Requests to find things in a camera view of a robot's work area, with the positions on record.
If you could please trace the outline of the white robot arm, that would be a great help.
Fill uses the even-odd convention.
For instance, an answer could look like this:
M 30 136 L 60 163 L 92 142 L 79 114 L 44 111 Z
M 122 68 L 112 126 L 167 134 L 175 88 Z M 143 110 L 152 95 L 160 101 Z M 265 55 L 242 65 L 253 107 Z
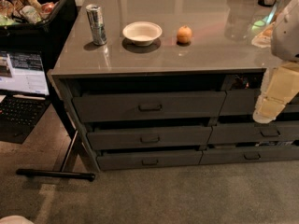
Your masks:
M 291 0 L 279 13 L 271 36 L 271 52 L 282 63 L 263 74 L 253 119 L 261 124 L 277 118 L 299 93 L 299 0 Z

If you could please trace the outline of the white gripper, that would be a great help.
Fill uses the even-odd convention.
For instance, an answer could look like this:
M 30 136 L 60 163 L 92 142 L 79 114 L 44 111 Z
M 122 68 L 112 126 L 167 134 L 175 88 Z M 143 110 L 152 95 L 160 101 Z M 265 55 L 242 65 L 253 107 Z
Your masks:
M 261 124 L 275 120 L 292 98 L 299 92 L 299 63 L 285 62 L 267 68 L 261 86 L 253 119 Z

